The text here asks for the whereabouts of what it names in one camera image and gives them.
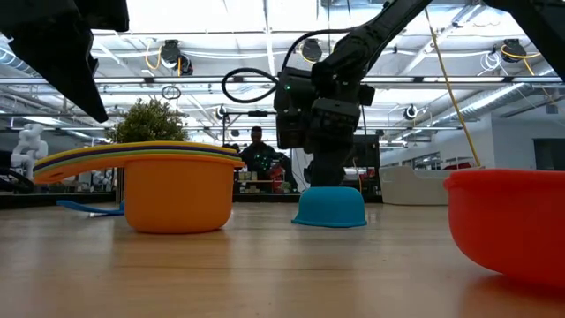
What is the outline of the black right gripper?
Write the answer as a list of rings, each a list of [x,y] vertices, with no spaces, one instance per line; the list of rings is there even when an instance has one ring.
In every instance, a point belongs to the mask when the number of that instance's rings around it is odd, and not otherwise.
[[[313,102],[304,150],[314,153],[311,186],[339,186],[343,165],[358,128],[361,107],[371,106],[375,89],[366,84],[337,83]]]

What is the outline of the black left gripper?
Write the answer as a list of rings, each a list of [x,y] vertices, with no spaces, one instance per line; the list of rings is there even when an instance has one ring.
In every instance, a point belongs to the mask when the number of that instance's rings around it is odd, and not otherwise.
[[[99,123],[109,119],[94,82],[90,30],[129,30],[126,0],[0,0],[0,33],[52,87]]]

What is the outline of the teal measuring cup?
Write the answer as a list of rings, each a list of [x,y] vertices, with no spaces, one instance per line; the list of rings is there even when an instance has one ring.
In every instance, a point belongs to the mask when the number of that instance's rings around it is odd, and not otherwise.
[[[310,187],[301,194],[298,212],[291,222],[328,228],[365,226],[364,198],[351,187]]]

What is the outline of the small blue measuring cup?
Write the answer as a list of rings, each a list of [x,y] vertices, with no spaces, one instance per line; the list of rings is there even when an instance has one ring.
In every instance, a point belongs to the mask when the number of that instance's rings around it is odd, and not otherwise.
[[[64,201],[64,200],[57,201],[56,204],[57,206],[68,208],[70,210],[88,213],[91,217],[124,215],[123,201],[120,203],[119,208],[114,208],[114,209],[95,208],[93,206],[77,203],[75,201]]]

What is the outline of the orange measuring cups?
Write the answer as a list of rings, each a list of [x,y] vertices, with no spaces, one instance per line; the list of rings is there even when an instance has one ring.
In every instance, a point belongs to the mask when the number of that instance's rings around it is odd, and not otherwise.
[[[88,170],[124,169],[124,216],[136,231],[214,231],[230,219],[233,172],[244,164],[226,155],[127,151],[36,164],[34,181],[49,184]]]

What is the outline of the red measuring cup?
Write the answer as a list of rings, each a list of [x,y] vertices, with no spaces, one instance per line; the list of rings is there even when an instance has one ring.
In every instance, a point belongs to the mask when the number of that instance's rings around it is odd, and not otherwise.
[[[459,250],[516,280],[565,288],[565,171],[460,170],[443,183]]]

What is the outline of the white plastic basket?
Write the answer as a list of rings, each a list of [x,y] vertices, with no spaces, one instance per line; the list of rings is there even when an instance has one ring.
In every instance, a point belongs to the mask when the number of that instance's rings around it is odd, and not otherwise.
[[[382,200],[404,206],[445,206],[443,182],[452,170],[413,170],[410,166],[379,168]]]

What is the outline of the black monitor screen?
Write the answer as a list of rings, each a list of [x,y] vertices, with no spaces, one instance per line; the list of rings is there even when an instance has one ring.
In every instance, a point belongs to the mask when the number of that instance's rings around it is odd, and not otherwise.
[[[380,167],[380,145],[376,134],[354,135],[353,146],[353,158],[358,167]]]

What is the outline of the person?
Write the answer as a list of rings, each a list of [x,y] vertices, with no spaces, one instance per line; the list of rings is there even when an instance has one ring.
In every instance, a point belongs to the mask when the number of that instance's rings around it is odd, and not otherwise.
[[[285,179],[293,184],[290,159],[284,154],[277,153],[274,148],[263,142],[261,138],[262,128],[254,126],[251,130],[252,143],[240,154],[247,169],[251,172],[256,172],[258,179],[270,180],[270,176],[273,174],[271,163],[277,160],[285,172]]]

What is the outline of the white robot statue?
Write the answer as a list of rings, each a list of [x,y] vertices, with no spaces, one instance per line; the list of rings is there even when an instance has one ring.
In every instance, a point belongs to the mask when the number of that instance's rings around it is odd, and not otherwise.
[[[22,165],[26,168],[25,176],[32,180],[34,178],[35,163],[46,157],[49,145],[41,139],[44,127],[40,124],[26,124],[19,132],[19,141],[11,153],[11,167],[17,168]]]

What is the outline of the small potted green plant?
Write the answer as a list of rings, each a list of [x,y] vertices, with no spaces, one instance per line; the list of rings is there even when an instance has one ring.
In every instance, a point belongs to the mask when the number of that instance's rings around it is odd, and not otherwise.
[[[187,133],[181,117],[167,102],[138,99],[106,137],[113,143],[184,141]]]

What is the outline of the black metal frame stand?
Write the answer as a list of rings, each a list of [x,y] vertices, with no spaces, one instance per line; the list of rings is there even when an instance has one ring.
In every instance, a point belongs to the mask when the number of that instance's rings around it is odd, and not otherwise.
[[[228,125],[234,124],[239,117],[241,117],[241,116],[267,117],[268,115],[271,115],[271,112],[264,111],[264,110],[251,110],[251,111],[247,111],[247,112],[227,111],[225,113],[224,119],[222,120],[222,140],[225,140],[226,132],[228,130]],[[261,179],[258,179],[258,180],[273,183],[273,179],[271,178],[271,176],[270,176],[270,180],[261,180]]]

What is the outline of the dark wall screen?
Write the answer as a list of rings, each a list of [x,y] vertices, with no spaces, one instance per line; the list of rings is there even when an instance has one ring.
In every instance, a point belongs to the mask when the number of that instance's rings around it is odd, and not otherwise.
[[[534,139],[537,170],[565,171],[565,139]]]

